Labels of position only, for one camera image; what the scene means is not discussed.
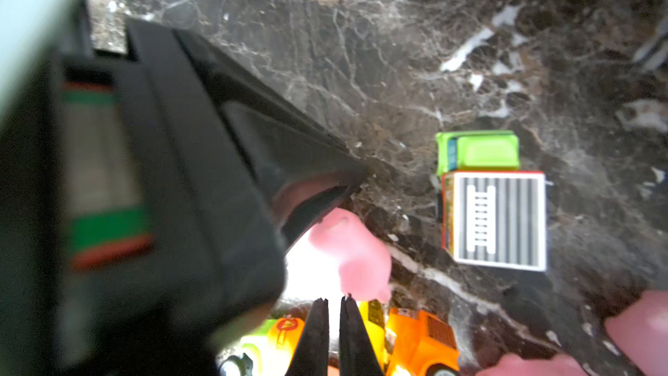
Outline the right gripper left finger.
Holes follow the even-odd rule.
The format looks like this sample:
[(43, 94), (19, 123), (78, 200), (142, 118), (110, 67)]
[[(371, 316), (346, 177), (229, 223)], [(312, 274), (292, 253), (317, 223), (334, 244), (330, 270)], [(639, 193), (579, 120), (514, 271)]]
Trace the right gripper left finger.
[(316, 299), (285, 376), (327, 376), (330, 346), (327, 299)]

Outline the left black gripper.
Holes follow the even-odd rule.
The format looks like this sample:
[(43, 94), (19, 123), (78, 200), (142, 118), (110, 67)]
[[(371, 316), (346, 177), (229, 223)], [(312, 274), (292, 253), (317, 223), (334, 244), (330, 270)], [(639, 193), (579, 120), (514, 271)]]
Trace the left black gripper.
[(84, 15), (1, 130), (1, 372), (215, 375), (363, 163), (189, 31)]

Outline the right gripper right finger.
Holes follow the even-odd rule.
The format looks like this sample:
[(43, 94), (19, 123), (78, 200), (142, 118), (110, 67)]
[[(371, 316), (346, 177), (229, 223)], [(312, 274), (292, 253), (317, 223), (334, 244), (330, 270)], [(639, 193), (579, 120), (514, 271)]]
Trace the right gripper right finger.
[(348, 296), (340, 303), (339, 374), (383, 376), (356, 301)]

